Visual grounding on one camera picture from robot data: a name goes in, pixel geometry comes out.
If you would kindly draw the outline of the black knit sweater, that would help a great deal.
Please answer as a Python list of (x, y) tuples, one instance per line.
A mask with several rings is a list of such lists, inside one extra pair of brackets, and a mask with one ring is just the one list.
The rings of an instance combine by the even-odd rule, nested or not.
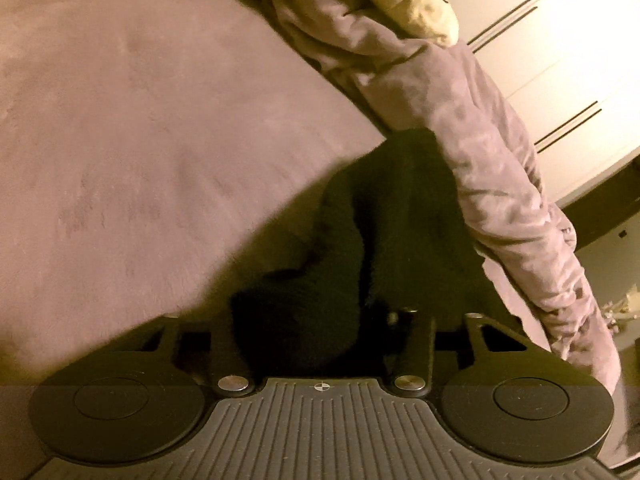
[(396, 346), (396, 309), (445, 332), (469, 312), (520, 332), (483, 263), (434, 133), (396, 132), (329, 180), (299, 265), (231, 297), (235, 348), (268, 377), (372, 377)]

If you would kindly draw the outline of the white bouquet decoration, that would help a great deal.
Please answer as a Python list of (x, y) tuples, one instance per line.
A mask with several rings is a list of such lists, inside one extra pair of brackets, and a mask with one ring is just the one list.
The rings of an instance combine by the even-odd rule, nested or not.
[(618, 334), (629, 322), (639, 318), (639, 293), (630, 292), (616, 304), (606, 304), (602, 308), (606, 327), (612, 335)]

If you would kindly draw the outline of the dark wooden door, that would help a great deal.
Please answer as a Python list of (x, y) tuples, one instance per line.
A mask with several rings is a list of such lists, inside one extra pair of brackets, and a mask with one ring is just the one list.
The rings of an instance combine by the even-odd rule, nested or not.
[(563, 208), (582, 249), (639, 212), (639, 157)]

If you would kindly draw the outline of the purple fleece bed sheet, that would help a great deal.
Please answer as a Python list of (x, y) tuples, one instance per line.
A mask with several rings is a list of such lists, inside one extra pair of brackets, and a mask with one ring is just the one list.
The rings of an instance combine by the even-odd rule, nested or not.
[(380, 129), (253, 0), (1, 0), (1, 474), (35, 385), (165, 313), (308, 372), (297, 273)]

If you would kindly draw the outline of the purple crumpled duvet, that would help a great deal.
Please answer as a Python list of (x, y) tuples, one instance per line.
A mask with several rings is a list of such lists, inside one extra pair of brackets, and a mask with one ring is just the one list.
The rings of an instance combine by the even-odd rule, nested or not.
[(544, 192), (524, 122), (466, 43), (411, 37), (371, 0), (262, 2), (296, 50), (387, 129), (434, 133), (466, 225), (536, 309), (551, 351), (614, 390), (620, 357), (574, 226)]

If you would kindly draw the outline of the white wardrobe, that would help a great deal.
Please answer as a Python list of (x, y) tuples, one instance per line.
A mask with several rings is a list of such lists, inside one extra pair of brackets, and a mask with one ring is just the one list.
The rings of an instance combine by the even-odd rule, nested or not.
[(639, 151), (639, 0), (448, 0), (565, 205)]

